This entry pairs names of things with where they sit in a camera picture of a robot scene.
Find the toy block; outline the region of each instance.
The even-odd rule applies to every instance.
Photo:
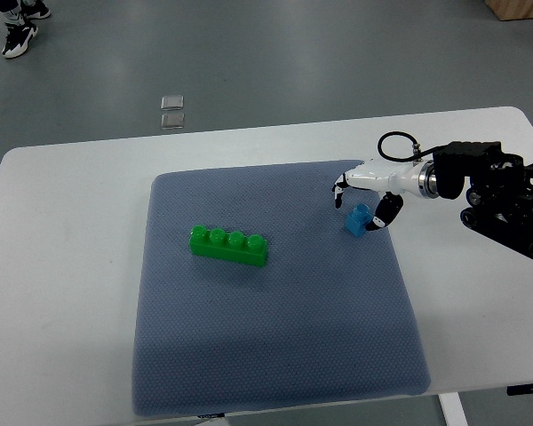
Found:
[[[245,237],[239,231],[226,233],[221,228],[208,230],[198,225],[192,228],[189,247],[197,256],[255,266],[264,266],[267,262],[267,240],[258,234]]]
[[[365,226],[373,220],[373,215],[370,213],[370,208],[365,204],[358,204],[346,217],[346,228],[356,237],[361,237],[365,234]]]

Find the black cable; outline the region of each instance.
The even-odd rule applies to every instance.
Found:
[[[422,158],[422,157],[424,157],[426,155],[432,154],[433,152],[438,151],[439,149],[442,149],[442,148],[445,147],[445,146],[435,146],[434,148],[427,149],[426,151],[423,151],[420,154],[415,154],[415,155],[413,155],[411,157],[397,158],[397,157],[392,157],[390,155],[385,154],[383,152],[383,148],[381,147],[383,145],[383,141],[385,139],[389,138],[390,136],[403,136],[404,138],[407,138],[408,140],[410,140],[413,143],[413,145],[417,145],[418,144],[417,140],[412,135],[410,135],[409,133],[405,133],[404,131],[389,131],[388,133],[383,135],[379,139],[379,141],[377,142],[377,150],[379,152],[379,155],[381,155],[383,158],[385,158],[386,160],[388,160],[390,162],[412,162],[414,160],[417,160],[417,159]]]

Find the lego stud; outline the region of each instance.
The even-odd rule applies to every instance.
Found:
[[[223,245],[226,233],[221,228],[212,229],[210,232],[210,242],[212,246],[220,247]]]
[[[227,244],[231,249],[242,249],[245,242],[245,236],[239,231],[234,231],[229,234]]]
[[[192,241],[203,242],[205,241],[206,235],[207,229],[205,229],[205,226],[197,225],[192,228]]]
[[[247,249],[252,253],[258,253],[263,248],[263,237],[253,234],[247,240]]]

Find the gray floor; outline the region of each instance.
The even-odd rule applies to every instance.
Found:
[[[482,0],[48,5],[28,54],[0,55],[0,161],[16,146],[163,134],[160,97],[173,93],[185,132],[493,106],[533,124],[533,20],[499,22]],[[0,51],[4,36],[0,16]],[[462,400],[470,425],[533,425],[533,396]],[[412,398],[233,423],[443,420],[437,398]]]

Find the green lego brick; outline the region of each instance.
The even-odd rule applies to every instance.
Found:
[[[267,262],[267,240],[257,234],[245,237],[239,231],[226,233],[221,228],[208,230],[198,225],[192,228],[189,247],[194,255],[239,264],[264,266]]]

